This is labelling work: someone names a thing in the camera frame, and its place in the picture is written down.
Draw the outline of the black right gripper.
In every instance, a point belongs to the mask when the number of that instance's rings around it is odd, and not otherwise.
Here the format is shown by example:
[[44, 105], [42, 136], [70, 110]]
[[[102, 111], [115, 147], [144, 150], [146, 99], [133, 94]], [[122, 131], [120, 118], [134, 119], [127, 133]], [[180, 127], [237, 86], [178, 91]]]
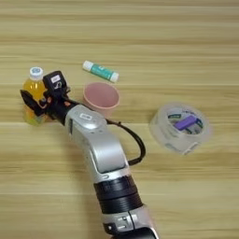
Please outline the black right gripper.
[[70, 100], [66, 94], [50, 94], [49, 91], [44, 91], [42, 98], [37, 101], [30, 92], [21, 90], [21, 98], [36, 116], [47, 115], [62, 125], [65, 125], [69, 110], [78, 105], [78, 102]]

